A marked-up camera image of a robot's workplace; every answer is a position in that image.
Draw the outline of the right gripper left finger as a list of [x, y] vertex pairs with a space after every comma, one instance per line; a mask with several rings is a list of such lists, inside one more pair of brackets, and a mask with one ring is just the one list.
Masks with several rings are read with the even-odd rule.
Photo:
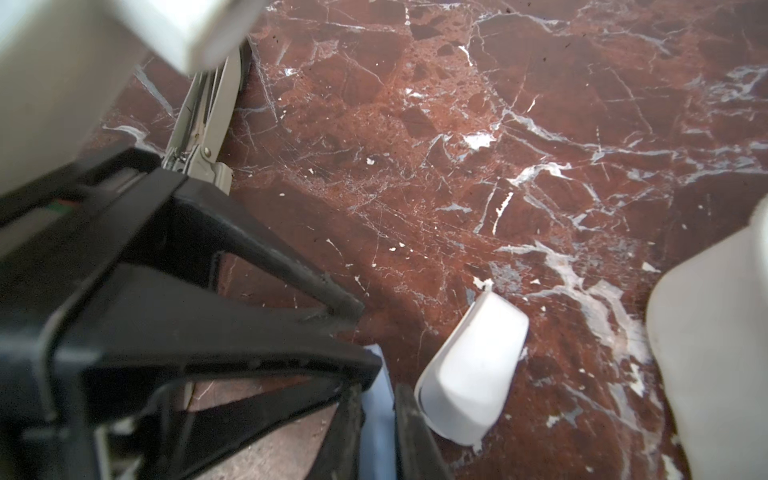
[[338, 402], [307, 480], [357, 479], [363, 426], [362, 387], [348, 388]]

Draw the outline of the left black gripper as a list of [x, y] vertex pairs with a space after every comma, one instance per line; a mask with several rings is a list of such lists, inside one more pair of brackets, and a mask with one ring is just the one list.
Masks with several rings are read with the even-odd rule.
[[1, 475], [64, 478], [71, 430], [158, 411], [198, 380], [306, 375], [369, 388], [381, 362], [263, 309], [133, 264], [124, 251], [188, 177], [123, 148], [1, 198]]

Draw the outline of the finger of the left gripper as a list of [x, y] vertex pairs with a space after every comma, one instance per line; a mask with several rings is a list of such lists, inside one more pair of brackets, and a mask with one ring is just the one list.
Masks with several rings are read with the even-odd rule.
[[215, 186], [184, 182], [171, 197], [167, 268], [200, 287], [218, 285], [221, 256], [233, 254], [319, 301], [300, 322], [311, 327], [355, 327], [364, 304], [306, 260], [243, 206]]

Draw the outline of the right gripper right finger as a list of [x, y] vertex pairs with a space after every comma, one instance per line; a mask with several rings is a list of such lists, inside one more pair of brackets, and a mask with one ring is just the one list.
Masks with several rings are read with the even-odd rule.
[[449, 479], [450, 469], [418, 408], [413, 389], [398, 384], [394, 395], [397, 478]]

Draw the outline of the small blue stapler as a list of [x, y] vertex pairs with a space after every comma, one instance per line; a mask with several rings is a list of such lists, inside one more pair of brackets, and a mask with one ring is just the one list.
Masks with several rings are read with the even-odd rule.
[[365, 349], [379, 357], [382, 366], [372, 386], [362, 394], [365, 421], [360, 437], [358, 478], [395, 480], [394, 391], [381, 347], [373, 344]]

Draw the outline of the small white stapler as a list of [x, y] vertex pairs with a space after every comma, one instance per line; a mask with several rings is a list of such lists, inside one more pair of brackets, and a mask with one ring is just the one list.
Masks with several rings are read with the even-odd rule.
[[479, 295], [417, 380], [428, 427], [461, 446], [480, 443], [502, 415], [528, 330], [519, 308]]

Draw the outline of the beige black long stapler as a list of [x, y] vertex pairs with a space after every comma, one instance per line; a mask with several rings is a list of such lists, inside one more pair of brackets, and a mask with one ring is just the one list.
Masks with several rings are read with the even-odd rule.
[[244, 41], [217, 69], [193, 77], [166, 148], [164, 169], [211, 183], [226, 194], [231, 191], [233, 171], [218, 155], [251, 64], [252, 48]]

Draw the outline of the white oval tray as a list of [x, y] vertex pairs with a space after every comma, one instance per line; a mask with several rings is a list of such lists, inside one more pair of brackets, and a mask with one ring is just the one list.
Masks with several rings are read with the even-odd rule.
[[767, 202], [662, 276], [651, 351], [695, 479], [767, 476]]

